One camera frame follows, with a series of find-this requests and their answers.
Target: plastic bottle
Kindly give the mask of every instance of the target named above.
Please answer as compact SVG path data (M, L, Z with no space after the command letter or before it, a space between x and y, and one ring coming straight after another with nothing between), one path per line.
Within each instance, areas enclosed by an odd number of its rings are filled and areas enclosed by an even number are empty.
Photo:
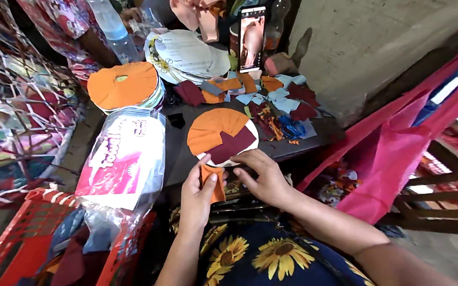
M271 21L266 25L264 50L275 51L284 32L284 18L291 9L289 0L276 0L271 5Z
M139 54L134 42L109 0L87 0L87 2L121 64L139 61Z

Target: fabric scraps pile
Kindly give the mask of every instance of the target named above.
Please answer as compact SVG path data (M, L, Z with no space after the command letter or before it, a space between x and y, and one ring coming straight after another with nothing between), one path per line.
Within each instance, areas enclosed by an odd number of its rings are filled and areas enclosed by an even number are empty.
M347 162L340 159L326 167L311 183L313 187L305 190L305 194L325 205L336 207L346 195L354 191L361 183L356 171L349 169Z

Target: orange fabric scrap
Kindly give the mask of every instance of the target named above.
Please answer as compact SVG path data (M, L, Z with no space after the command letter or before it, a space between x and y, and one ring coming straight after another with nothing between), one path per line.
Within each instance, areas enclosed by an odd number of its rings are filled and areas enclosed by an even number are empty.
M268 92L274 92L277 89L284 87L284 84L281 81L271 76L263 76L261 80L263 81L264 88L266 88Z
M278 127L275 126L275 124L273 123L274 119L275 117L271 117L268 120L268 124L270 125L271 129L273 129L273 132L275 133L274 138L277 138L277 141L280 141L283 139L284 133L282 133L282 130L280 130Z
M231 78L231 79L227 79L225 81L222 81L222 82L211 82L211 81L208 81L209 83L212 83L214 86L220 88L221 90L223 91L228 91L228 90L239 90L240 88L242 88L243 86L241 85L241 82L239 79L237 78Z
M157 71L150 62L132 62L92 73L87 91L98 107L112 110L146 100L157 83Z
M258 92L256 84L254 83L254 79L248 73L238 72L238 78L243 82L243 86L245 87L245 93L249 94Z
M220 132L236 136L248 121L247 115L229 108L215 108L197 117L187 135L187 145L194 155L222 144Z
M215 190L213 191L213 194L211 195L211 203L216 203L216 202L225 202L226 201L226 194L224 193L224 186L222 184L223 182L223 169L222 168L214 168L210 167L207 165L201 165L200 167L200 177L202 181L202 186L206 184L207 179L209 179L211 174L217 174L218 179L217 179L217 184L215 186Z
M221 93L217 96L207 91L201 91L201 92L202 92L202 96L204 96L204 100L206 101L206 103L210 103L210 104L224 102L224 98L226 97L224 93Z

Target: pink fabric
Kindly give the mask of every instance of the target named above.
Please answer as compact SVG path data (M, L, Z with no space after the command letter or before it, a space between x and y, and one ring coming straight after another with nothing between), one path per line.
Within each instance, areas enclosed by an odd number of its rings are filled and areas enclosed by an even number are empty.
M213 15L208 9L219 1L226 0L169 0L169 4L174 14L189 30L200 28L202 40L210 43L218 41L218 15Z
M375 224L390 210L430 141L458 117L457 88L423 124L411 127L432 90L457 69L458 55L416 88L352 126L347 138L330 149L331 155L297 189L305 190L324 168L345 155L363 183L337 209Z

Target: smartphone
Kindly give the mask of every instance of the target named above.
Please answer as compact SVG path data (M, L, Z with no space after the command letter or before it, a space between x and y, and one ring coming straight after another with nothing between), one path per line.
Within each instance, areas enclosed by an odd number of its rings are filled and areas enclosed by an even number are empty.
M266 7L241 10L238 70L242 73L259 70L261 66L265 11Z

